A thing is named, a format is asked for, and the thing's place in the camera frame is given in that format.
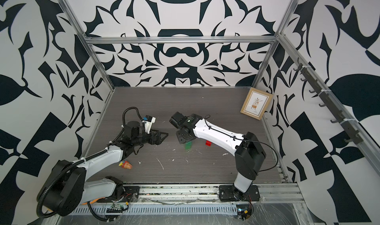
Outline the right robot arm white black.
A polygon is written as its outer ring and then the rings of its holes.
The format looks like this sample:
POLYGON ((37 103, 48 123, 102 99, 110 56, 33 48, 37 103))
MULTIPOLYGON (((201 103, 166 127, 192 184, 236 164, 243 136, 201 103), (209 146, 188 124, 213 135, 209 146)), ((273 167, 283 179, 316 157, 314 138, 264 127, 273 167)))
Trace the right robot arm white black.
POLYGON ((235 157, 237 177, 233 185, 219 186, 219 200, 222 202, 259 201, 258 187, 253 185, 260 172, 269 171, 279 163, 276 150, 269 144, 258 140, 255 134, 235 133, 210 123, 210 115, 202 117, 197 114, 184 116, 176 112, 170 123, 177 129, 176 136, 180 144, 185 144, 196 138, 204 139, 207 144, 215 144, 235 157), (268 146, 276 155, 275 165, 262 169, 266 159, 263 145, 268 146))

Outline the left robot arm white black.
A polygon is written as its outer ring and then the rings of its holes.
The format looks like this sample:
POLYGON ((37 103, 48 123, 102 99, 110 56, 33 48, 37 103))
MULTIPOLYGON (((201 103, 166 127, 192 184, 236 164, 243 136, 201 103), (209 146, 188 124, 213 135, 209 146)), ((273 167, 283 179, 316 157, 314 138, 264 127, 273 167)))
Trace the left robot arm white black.
POLYGON ((102 151, 74 162, 59 160, 38 193, 37 216, 66 216, 82 203, 103 197, 118 199, 123 191, 122 181, 112 176, 93 182, 88 180, 112 164, 124 163, 131 154, 137 155, 136 147, 160 145, 168 133, 153 130, 151 126, 148 121, 128 122, 102 151))

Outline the light green square lego brick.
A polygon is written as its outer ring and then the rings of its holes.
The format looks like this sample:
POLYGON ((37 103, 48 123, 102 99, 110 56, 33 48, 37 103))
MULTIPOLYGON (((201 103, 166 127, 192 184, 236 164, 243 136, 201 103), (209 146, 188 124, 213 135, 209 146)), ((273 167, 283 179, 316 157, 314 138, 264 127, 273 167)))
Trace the light green square lego brick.
POLYGON ((191 141, 186 142, 186 143, 185 143, 185 150, 186 150, 186 151, 190 151, 191 148, 192 148, 192 142, 191 142, 191 141))

